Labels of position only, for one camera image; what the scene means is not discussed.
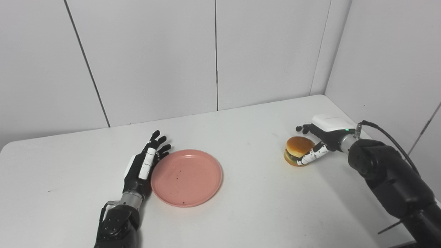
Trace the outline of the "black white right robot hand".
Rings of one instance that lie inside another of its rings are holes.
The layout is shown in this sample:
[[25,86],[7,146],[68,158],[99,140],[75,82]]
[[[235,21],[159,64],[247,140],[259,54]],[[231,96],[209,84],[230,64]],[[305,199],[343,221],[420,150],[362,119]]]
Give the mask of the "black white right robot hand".
[[340,117],[324,114],[315,115],[312,123],[296,127],[296,131],[315,135],[320,142],[301,157],[294,160],[294,165],[304,166],[323,157],[331,151],[348,154],[350,147],[358,141],[356,129],[351,123]]

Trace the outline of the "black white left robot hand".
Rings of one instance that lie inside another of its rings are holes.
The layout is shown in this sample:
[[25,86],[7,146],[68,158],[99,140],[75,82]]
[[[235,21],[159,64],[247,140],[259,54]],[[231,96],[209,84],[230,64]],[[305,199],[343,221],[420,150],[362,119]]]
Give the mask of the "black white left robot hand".
[[159,130],[153,132],[150,140],[131,160],[124,178],[123,193],[137,193],[142,199],[151,192],[151,179],[156,165],[170,154],[171,145],[164,144],[166,136],[161,136]]

